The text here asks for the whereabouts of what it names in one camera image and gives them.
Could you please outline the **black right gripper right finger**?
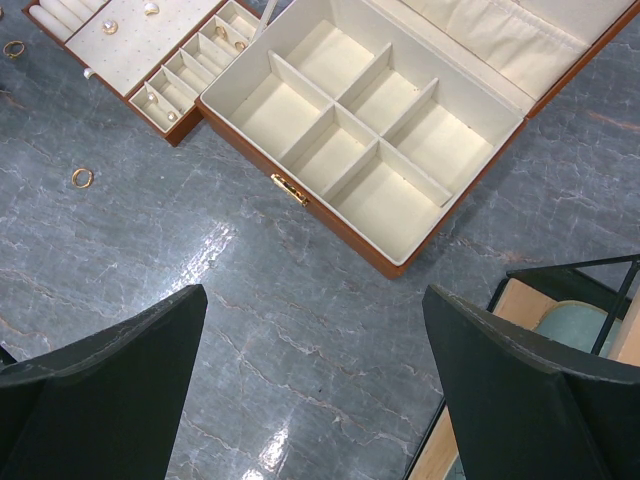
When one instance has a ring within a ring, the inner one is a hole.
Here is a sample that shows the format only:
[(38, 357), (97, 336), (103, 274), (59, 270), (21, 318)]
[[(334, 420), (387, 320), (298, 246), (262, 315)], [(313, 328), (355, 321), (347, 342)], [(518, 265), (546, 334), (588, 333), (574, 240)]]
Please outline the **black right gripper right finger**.
[(638, 478), (638, 366), (545, 338), (437, 285), (422, 306), (467, 478)]

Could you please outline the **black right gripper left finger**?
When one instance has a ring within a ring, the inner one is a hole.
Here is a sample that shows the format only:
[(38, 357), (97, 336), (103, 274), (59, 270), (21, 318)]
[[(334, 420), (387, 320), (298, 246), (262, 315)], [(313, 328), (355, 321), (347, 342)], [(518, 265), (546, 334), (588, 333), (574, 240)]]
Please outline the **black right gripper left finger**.
[(2, 478), (164, 478), (206, 310), (189, 285), (38, 357), (3, 350)]

